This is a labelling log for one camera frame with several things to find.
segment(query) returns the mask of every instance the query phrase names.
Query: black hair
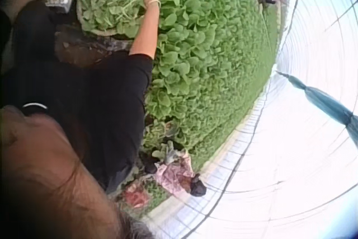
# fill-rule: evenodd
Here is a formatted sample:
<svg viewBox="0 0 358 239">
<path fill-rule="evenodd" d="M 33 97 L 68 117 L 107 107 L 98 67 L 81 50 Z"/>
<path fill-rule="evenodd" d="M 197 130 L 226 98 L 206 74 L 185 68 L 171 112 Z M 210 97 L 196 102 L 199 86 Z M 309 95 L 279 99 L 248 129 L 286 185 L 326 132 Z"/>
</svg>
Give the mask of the black hair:
<svg viewBox="0 0 358 239">
<path fill-rule="evenodd" d="M 199 176 L 200 174 L 196 174 L 190 182 L 190 194 L 194 197 L 202 197 L 206 194 L 206 187 Z"/>
</svg>

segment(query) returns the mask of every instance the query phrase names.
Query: hair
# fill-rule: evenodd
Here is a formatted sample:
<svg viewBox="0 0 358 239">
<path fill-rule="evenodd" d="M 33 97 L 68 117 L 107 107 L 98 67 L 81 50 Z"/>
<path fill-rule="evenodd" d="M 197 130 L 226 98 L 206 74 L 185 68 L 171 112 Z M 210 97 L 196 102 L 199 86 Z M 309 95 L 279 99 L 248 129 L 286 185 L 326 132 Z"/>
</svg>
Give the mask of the hair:
<svg viewBox="0 0 358 239">
<path fill-rule="evenodd" d="M 17 179 L 18 182 L 15 183 L 15 188 L 13 187 L 12 179 Z M 86 227 L 95 227 L 97 225 L 102 225 L 102 222 L 96 218 L 96 216 L 91 214 L 89 208 L 84 208 L 83 206 L 76 204 L 72 200 L 73 193 L 71 189 L 73 184 L 76 183 L 76 173 L 73 174 L 73 177 L 61 187 L 61 189 L 49 190 L 48 186 L 44 185 L 41 179 L 31 179 L 27 176 L 25 177 L 12 177 L 11 179 L 5 178 L 2 181 L 2 193 L 1 193 L 1 202 L 3 208 L 1 210 L 2 215 L 2 232 L 4 234 L 11 235 L 10 238 L 28 238 L 28 239 L 42 239 L 42 238 L 54 238 L 54 239 L 64 239 L 64 238 L 84 238 L 83 235 L 77 233 L 73 229 L 86 229 Z M 18 184 L 29 184 L 33 188 L 41 189 L 43 193 L 43 199 L 41 201 L 34 201 L 30 198 L 27 200 L 22 197 L 28 196 L 31 194 L 18 193 L 16 191 Z M 58 211 L 69 211 L 71 210 L 74 215 L 77 215 L 76 219 L 72 218 L 76 222 L 74 226 L 67 226 L 68 223 L 61 223 L 62 218 L 58 218 L 59 222 L 54 223 L 54 219 L 51 216 L 49 219 L 46 219 L 46 215 L 42 214 L 41 207 L 46 206 L 48 199 L 58 200 L 57 208 Z M 154 239 L 153 233 L 149 230 L 147 225 L 139 221 L 129 214 L 123 212 L 119 208 L 117 210 L 118 217 L 118 226 L 113 227 L 114 237 L 111 239 Z M 57 210 L 53 211 L 53 215 L 61 214 Z"/>
<path fill-rule="evenodd" d="M 147 225 L 127 213 L 119 214 L 121 231 L 118 239 L 154 239 L 154 235 Z"/>
<path fill-rule="evenodd" d="M 196 174 L 190 183 L 190 194 L 194 197 L 202 197 L 206 194 L 206 187 L 199 176 L 200 174 Z"/>
</svg>

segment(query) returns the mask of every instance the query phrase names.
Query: black shirt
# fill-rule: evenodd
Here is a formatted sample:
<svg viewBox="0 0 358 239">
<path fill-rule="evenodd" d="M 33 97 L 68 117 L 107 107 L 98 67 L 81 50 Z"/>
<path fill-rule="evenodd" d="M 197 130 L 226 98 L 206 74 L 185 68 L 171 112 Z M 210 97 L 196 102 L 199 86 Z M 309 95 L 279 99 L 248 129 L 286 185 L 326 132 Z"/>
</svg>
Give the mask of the black shirt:
<svg viewBox="0 0 358 239">
<path fill-rule="evenodd" d="M 11 24 L 0 12 L 0 52 Z M 1 107 L 25 115 L 46 113 L 63 128 L 89 172 L 109 193 L 130 172 L 144 130 L 144 93 L 152 59 L 144 54 L 113 54 L 94 68 L 31 61 L 2 76 Z M 23 107 L 28 103 L 38 106 Z"/>
</svg>

